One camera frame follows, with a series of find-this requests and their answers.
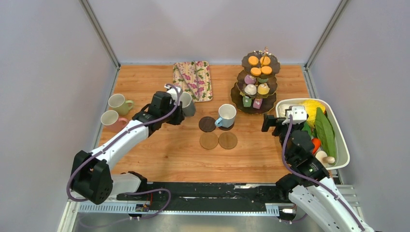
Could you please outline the light blue handled mug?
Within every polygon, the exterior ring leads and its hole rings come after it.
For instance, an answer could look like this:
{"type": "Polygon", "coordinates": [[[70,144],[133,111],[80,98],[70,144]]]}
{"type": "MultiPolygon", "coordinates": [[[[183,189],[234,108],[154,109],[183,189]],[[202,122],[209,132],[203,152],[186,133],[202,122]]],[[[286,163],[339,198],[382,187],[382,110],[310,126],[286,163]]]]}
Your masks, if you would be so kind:
{"type": "Polygon", "coordinates": [[[218,109],[218,119],[215,120],[216,127],[229,128],[234,124],[237,110],[231,104],[223,104],[218,109]]]}

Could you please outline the dark round wooden coaster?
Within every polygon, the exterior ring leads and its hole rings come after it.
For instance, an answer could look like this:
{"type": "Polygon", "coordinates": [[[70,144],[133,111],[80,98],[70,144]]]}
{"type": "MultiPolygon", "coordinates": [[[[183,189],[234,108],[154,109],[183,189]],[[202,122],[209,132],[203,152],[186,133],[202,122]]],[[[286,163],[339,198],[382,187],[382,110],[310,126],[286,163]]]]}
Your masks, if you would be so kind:
{"type": "Polygon", "coordinates": [[[198,126],[203,132],[212,132],[216,129],[215,118],[210,116],[204,116],[200,119],[198,126]]]}

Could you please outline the green cake with panda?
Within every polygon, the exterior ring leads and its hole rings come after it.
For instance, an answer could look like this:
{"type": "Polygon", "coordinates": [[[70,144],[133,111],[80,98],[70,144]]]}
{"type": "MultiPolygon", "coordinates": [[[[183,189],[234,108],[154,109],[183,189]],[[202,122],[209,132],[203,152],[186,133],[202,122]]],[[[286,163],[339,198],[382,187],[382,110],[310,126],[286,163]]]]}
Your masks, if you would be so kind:
{"type": "Polygon", "coordinates": [[[252,98],[249,96],[244,96],[243,97],[243,106],[245,108],[250,108],[252,106],[252,98]]]}

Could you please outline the floral rectangular tray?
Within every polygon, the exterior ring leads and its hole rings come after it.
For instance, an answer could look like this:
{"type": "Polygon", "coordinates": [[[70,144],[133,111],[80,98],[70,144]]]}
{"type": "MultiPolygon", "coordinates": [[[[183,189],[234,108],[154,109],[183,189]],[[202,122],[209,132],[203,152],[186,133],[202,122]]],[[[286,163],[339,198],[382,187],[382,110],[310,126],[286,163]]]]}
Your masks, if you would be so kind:
{"type": "Polygon", "coordinates": [[[208,61],[186,61],[173,64],[173,83],[189,93],[194,102],[213,99],[208,61]]]}

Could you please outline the light wooden coaster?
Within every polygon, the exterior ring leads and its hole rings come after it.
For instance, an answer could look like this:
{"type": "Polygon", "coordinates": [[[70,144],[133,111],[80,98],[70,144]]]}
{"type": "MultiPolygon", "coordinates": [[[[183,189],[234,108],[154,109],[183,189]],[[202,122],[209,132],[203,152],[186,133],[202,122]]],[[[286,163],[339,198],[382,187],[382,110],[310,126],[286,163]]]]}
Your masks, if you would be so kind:
{"type": "Polygon", "coordinates": [[[219,145],[224,149],[233,149],[237,143],[237,136],[231,132],[224,132],[219,136],[219,145]]]}
{"type": "Polygon", "coordinates": [[[213,132],[203,133],[199,141],[201,147],[207,150],[214,149],[219,144],[219,138],[213,132]]]}

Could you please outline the white round cake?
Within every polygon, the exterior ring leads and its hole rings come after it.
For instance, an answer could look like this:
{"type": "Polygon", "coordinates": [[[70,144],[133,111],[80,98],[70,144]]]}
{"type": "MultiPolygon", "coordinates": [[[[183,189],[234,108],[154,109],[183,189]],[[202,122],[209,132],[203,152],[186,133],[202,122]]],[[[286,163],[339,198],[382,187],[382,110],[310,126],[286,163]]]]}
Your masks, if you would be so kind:
{"type": "Polygon", "coordinates": [[[257,93],[257,87],[254,84],[248,84],[245,86],[244,92],[247,95],[255,95],[257,93]]]}

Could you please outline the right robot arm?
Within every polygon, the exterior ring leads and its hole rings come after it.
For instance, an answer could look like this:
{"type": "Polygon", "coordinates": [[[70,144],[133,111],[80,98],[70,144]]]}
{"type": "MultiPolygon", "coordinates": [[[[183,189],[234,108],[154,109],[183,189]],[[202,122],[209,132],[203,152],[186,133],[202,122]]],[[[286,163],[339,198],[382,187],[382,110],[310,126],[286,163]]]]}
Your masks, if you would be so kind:
{"type": "Polygon", "coordinates": [[[289,174],[276,182],[276,196],[291,201],[325,232],[372,232],[339,191],[328,170],[313,154],[314,144],[303,124],[264,114],[262,131],[274,128],[282,146],[281,159],[289,174]]]}

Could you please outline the grey handled mug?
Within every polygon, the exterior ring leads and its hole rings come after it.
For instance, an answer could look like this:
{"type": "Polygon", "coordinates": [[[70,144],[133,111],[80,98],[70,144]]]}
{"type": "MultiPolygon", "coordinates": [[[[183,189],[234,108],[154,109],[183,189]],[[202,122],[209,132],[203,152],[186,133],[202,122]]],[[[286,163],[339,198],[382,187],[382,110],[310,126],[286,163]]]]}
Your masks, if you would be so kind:
{"type": "Polygon", "coordinates": [[[183,92],[180,96],[182,104],[182,112],[185,117],[193,117],[196,113],[196,108],[191,94],[183,92]]]}

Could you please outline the yellow cupcake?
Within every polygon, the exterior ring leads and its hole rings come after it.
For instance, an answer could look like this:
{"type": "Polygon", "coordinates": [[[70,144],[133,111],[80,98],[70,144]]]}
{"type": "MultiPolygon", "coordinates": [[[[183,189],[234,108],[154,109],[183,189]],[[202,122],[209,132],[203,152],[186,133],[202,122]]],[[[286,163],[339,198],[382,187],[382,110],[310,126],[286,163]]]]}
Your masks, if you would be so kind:
{"type": "Polygon", "coordinates": [[[258,85],[257,93],[260,95],[266,95],[270,91],[270,88],[267,83],[262,83],[258,85]]]}

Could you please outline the three-tier dark cake stand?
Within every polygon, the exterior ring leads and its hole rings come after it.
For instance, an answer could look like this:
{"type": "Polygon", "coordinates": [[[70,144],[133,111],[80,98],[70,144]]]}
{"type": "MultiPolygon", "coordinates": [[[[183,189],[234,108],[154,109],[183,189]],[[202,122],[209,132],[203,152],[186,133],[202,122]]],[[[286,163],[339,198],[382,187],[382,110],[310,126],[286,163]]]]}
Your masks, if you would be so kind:
{"type": "Polygon", "coordinates": [[[278,84],[277,84],[277,78],[276,75],[279,73],[280,71],[280,63],[278,61],[278,59],[269,52],[268,48],[265,47],[263,50],[254,50],[248,54],[246,54],[241,61],[241,65],[243,70],[237,75],[236,78],[236,82],[234,84],[234,86],[231,89],[231,100],[234,103],[234,105],[236,106],[236,108],[245,113],[245,114],[250,114],[250,115],[256,115],[256,114],[264,114],[264,113],[268,113],[270,112],[277,101],[277,88],[278,88],[278,84]],[[261,74],[260,76],[253,76],[250,73],[250,70],[252,67],[257,67],[257,68],[261,68],[261,64],[260,62],[258,63],[258,65],[256,66],[251,66],[248,63],[248,58],[250,56],[256,56],[258,59],[260,59],[262,56],[269,56],[271,59],[271,63],[269,64],[269,66],[272,68],[272,73],[270,75],[264,75],[261,74]],[[266,79],[268,78],[269,80],[266,82],[270,88],[270,91],[268,94],[266,95],[260,95],[258,93],[256,93],[255,95],[247,95],[244,92],[244,88],[247,85],[244,82],[244,78],[245,76],[249,74],[253,77],[255,77],[257,79],[256,83],[254,84],[257,88],[258,85],[261,83],[258,83],[258,78],[262,78],[262,79],[266,79]],[[244,96],[249,96],[250,98],[252,98],[252,105],[253,105],[253,101],[255,98],[258,99],[263,99],[263,103],[261,105],[260,109],[254,109],[252,106],[250,108],[245,108],[243,106],[243,97],[244,96]]]}

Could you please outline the green round cake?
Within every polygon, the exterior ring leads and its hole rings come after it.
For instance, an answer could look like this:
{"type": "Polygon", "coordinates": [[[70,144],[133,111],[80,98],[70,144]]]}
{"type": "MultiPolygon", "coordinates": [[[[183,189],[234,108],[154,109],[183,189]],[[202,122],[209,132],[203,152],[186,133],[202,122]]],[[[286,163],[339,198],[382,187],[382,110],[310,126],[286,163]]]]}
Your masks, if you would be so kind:
{"type": "Polygon", "coordinates": [[[262,79],[262,78],[258,78],[258,83],[266,83],[269,79],[262,79]]]}

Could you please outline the purple cake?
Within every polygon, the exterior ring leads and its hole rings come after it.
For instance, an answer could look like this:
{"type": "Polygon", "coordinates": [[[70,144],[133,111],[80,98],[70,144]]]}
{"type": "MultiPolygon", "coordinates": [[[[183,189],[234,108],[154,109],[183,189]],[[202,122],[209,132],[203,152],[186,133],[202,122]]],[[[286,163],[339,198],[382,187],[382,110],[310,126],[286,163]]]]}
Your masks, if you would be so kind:
{"type": "Polygon", "coordinates": [[[249,85],[252,84],[254,85],[256,83],[257,79],[249,74],[247,74],[244,78],[244,82],[249,85]]]}

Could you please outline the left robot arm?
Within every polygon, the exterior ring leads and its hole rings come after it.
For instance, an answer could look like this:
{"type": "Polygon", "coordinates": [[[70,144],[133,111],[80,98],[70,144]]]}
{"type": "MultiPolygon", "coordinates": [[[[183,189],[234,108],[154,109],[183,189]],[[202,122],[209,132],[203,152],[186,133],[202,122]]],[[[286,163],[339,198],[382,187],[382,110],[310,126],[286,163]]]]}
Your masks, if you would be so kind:
{"type": "Polygon", "coordinates": [[[148,187],[134,173],[112,175],[113,167],[138,143],[159,130],[162,124],[179,125],[184,120],[183,91],[175,86],[157,91],[151,103],[102,146],[74,156],[66,193],[75,202],[103,203],[110,195],[130,194],[136,200],[147,196],[148,187]]]}

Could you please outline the round biscuit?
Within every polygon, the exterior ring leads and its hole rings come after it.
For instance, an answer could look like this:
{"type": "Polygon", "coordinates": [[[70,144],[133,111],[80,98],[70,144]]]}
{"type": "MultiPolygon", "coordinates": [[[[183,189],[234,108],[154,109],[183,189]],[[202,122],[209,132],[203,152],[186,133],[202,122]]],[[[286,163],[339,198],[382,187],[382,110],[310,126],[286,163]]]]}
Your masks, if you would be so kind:
{"type": "Polygon", "coordinates": [[[257,67],[252,67],[250,70],[251,75],[253,76],[260,76],[262,74],[262,71],[260,68],[257,67]]]}
{"type": "Polygon", "coordinates": [[[272,68],[270,66],[262,66],[261,67],[261,72],[264,75],[270,75],[272,73],[272,68]]]}
{"type": "Polygon", "coordinates": [[[268,66],[271,63],[271,59],[269,56],[262,56],[260,58],[260,64],[261,66],[268,66]]]}
{"type": "Polygon", "coordinates": [[[250,56],[250,57],[248,58],[248,63],[249,63],[251,66],[256,66],[256,65],[258,65],[258,63],[259,63],[259,59],[258,59],[256,56],[250,56]]]}

